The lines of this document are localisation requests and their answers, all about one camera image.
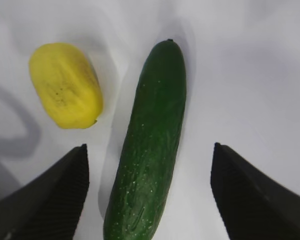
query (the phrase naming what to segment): cucumber skin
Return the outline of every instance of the cucumber skin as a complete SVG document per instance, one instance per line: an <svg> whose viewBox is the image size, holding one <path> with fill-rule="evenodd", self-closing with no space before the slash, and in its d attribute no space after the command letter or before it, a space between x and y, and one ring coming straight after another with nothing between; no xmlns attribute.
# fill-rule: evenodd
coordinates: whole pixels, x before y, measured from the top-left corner
<svg viewBox="0 0 300 240"><path fill-rule="evenodd" d="M171 185L187 86L183 54L171 39L146 59L103 223L104 240L151 240Z"/></svg>

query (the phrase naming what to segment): yellow fruit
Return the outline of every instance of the yellow fruit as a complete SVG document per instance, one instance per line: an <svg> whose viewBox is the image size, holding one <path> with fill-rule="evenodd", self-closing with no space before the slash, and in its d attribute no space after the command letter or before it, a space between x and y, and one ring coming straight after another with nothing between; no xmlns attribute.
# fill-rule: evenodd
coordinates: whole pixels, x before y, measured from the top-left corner
<svg viewBox="0 0 300 240"><path fill-rule="evenodd" d="M86 129L103 110L97 77L85 55L68 43L49 43L29 60L33 86L46 113L62 129Z"/></svg>

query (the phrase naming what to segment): cucumber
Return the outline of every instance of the cucumber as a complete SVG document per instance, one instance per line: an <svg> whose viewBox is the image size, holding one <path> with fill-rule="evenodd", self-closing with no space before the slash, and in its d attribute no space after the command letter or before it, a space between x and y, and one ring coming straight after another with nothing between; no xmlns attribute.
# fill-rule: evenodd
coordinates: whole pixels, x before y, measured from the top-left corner
<svg viewBox="0 0 300 240"><path fill-rule="evenodd" d="M141 71L103 223L104 240L151 240L171 185L187 95L186 69L171 39Z"/></svg>

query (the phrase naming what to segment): green cucumber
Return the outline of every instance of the green cucumber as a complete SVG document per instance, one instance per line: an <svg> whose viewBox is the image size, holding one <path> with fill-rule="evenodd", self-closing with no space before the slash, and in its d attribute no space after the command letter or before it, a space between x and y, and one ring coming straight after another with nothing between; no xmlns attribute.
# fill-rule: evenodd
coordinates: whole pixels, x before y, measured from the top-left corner
<svg viewBox="0 0 300 240"><path fill-rule="evenodd" d="M179 46L159 42L143 66L103 223L104 240L151 240L171 185L187 95Z"/></svg>

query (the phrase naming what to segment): white surface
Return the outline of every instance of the white surface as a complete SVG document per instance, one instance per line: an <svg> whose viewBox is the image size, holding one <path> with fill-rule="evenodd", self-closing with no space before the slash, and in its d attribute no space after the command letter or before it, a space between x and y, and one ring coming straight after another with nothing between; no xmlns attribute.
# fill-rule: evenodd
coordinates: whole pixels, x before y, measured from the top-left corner
<svg viewBox="0 0 300 240"><path fill-rule="evenodd" d="M300 194L300 1L0 0L0 199L87 143L75 240L101 240L138 77L166 38L184 53L188 101L153 240L228 239L210 189L215 142ZM58 129L31 84L30 54L55 41L76 44L96 68L105 111L89 129Z"/></svg>

